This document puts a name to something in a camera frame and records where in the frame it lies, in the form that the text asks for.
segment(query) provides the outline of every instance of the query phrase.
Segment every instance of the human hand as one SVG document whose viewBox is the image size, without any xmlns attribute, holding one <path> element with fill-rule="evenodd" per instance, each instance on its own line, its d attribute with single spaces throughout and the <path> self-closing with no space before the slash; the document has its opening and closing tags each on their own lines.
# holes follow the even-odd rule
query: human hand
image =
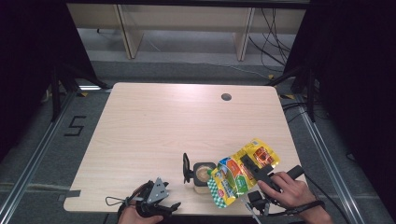
<svg viewBox="0 0 396 224">
<path fill-rule="evenodd" d="M 272 189 L 260 180 L 258 185 L 264 193 L 276 199 L 284 207 L 297 207 L 316 200 L 316 197 L 305 182 L 293 180 L 285 172 L 276 173 L 271 178 L 281 188 L 281 192 Z M 332 218 L 321 206 L 305 210 L 298 216 L 305 220 L 306 223 L 332 223 Z"/>
<path fill-rule="evenodd" d="M 120 215 L 118 224 L 155 224 L 163 220 L 163 216 L 141 217 L 133 205 L 127 206 Z"/>
</svg>

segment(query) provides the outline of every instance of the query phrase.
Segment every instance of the wooden table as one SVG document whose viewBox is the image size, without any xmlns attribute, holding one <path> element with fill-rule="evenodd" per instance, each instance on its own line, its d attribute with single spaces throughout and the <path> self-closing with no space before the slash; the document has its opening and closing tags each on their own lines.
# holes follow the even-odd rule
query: wooden table
<svg viewBox="0 0 396 224">
<path fill-rule="evenodd" d="M 223 100 L 224 93 L 232 99 Z M 240 200 L 220 209 L 210 194 L 196 193 L 192 181 L 183 184 L 182 157 L 188 154 L 191 167 L 217 163 L 254 137 L 281 159 L 275 171 L 300 164 L 273 87 L 118 83 L 70 189 L 80 195 L 67 198 L 64 208 L 117 212 L 117 205 L 106 205 L 106 196 L 124 199 L 160 177 L 170 193 L 161 204 L 181 202 L 175 215 L 250 215 Z M 278 211 L 271 207 L 271 213 Z"/>
</svg>

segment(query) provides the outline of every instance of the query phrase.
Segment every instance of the yellow snack bag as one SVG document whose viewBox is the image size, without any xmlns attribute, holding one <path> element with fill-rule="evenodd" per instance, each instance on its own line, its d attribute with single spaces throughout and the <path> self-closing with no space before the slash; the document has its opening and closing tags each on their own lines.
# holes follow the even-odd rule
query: yellow snack bag
<svg viewBox="0 0 396 224">
<path fill-rule="evenodd" d="M 230 205 L 256 185 L 257 180 L 241 161 L 245 155 L 248 155 L 260 169 L 267 165 L 274 168 L 279 164 L 279 157 L 275 152 L 258 138 L 254 138 L 232 156 L 219 161 L 207 182 L 218 207 Z"/>
</svg>

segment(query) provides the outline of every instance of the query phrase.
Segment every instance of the gray carpet floor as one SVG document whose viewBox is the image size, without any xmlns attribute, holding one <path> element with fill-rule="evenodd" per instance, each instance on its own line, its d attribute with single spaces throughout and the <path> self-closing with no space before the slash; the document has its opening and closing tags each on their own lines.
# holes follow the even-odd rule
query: gray carpet floor
<svg viewBox="0 0 396 224">
<path fill-rule="evenodd" d="M 160 82 L 160 83 L 201 83 L 201 84 L 233 84 L 233 85 L 263 85 L 268 82 L 269 74 L 276 77 L 278 72 L 271 72 L 258 65 L 236 65 L 235 68 L 216 66 L 212 64 L 193 63 L 115 63 L 92 62 L 97 76 L 107 84 L 117 82 Z M 89 84 L 79 80 L 80 84 Z M 290 93 L 292 78 L 276 86 L 280 95 Z M 63 209 L 63 196 L 71 186 L 92 133 L 100 118 L 109 93 L 89 92 L 87 96 L 76 95 L 67 108 L 62 124 L 52 139 L 49 149 L 40 163 L 34 178 L 15 211 L 10 223 L 115 223 L 116 215 L 95 213 L 69 213 Z M 295 102 L 292 99 L 280 99 L 282 105 Z M 336 127 L 327 115 L 323 106 L 315 105 L 316 124 L 325 143 L 336 160 L 338 168 L 347 186 L 351 190 L 361 214 L 366 223 L 394 223 L 384 205 L 377 197 L 370 182 L 365 177 L 359 165 L 349 160 L 348 153 Z M 77 119 L 76 125 L 84 126 L 80 136 L 66 136 L 77 130 L 68 128 L 74 116 L 85 116 Z M 285 112 L 289 121 L 290 132 L 297 148 L 305 172 L 313 178 L 324 190 L 343 208 L 332 185 L 322 159 L 318 154 L 300 110 L 296 108 Z M 35 147 L 50 124 L 51 102 L 43 103 L 35 118 L 26 131 L 22 141 L 11 149 L 0 165 L 0 200 L 4 200 L 12 184 L 15 183 L 24 166 L 32 156 Z M 326 202 L 327 210 L 332 215 L 334 223 L 345 223 L 340 212 L 315 186 L 310 188 Z M 214 217 L 195 217 L 191 219 L 175 218 L 169 223 L 225 223 L 223 219 Z M 265 217 L 262 223 L 290 223 L 298 221 L 295 217 Z M 250 223 L 252 219 L 227 219 L 227 223 Z"/>
</svg>

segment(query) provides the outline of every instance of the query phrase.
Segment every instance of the black handle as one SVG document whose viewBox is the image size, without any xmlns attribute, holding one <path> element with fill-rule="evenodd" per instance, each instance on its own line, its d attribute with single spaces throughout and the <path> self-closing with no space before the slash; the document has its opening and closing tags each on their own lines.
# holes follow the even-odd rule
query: black handle
<svg viewBox="0 0 396 224">
<path fill-rule="evenodd" d="M 293 168 L 291 168 L 291 170 L 286 172 L 286 174 L 288 174 L 291 177 L 291 179 L 296 179 L 303 173 L 304 173 L 303 167 L 301 167 L 300 165 L 296 165 Z M 272 182 L 272 187 L 276 191 L 280 192 L 280 187 L 276 185 L 274 182 Z"/>
<path fill-rule="evenodd" d="M 291 170 L 289 170 L 287 174 L 291 177 L 291 179 L 296 179 L 300 175 L 304 174 L 304 170 L 300 165 L 296 165 Z"/>
</svg>

